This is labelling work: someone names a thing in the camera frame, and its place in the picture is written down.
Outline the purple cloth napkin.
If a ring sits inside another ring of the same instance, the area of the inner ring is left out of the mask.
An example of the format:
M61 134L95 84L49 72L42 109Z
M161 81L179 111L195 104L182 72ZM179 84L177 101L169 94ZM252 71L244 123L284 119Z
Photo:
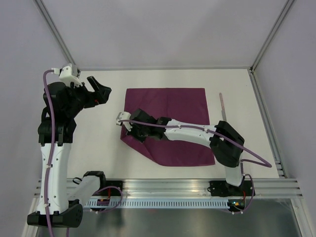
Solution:
M209 125L204 88L128 88L124 111L142 109L154 118L169 117L178 121ZM157 141L147 138L143 143L121 129L120 139L153 162L170 167L209 166L215 164L210 148L185 141Z

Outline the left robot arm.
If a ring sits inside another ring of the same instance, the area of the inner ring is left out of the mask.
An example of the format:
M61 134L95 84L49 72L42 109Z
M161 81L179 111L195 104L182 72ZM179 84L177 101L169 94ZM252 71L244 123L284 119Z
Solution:
M52 228L77 228L83 207L94 193L101 196L108 184L102 171L88 171L75 190L67 193L68 160L76 129L75 117L83 109L105 104L111 88L87 77L93 91L84 84L69 86L63 82L44 85L42 111L38 127L42 158L41 191L37 209L27 217L28 225Z

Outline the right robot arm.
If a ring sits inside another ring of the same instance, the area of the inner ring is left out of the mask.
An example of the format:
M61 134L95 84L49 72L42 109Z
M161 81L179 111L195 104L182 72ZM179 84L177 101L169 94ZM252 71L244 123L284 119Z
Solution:
M240 167L244 139L227 123L199 125L181 122L172 118L158 119L137 109L130 114L121 112L117 124L127 129L127 134L140 142L148 137L158 141L184 141L210 148L216 160L225 168L226 192L231 195L242 193L244 177Z

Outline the knife with pink handle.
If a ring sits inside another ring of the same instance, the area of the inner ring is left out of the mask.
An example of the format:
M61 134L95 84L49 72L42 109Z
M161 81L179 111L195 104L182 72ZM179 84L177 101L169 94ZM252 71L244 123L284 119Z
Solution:
M219 93L220 103L221 103L221 113L222 113L222 119L223 121L227 121L226 112L225 112L225 105L223 100L222 93Z

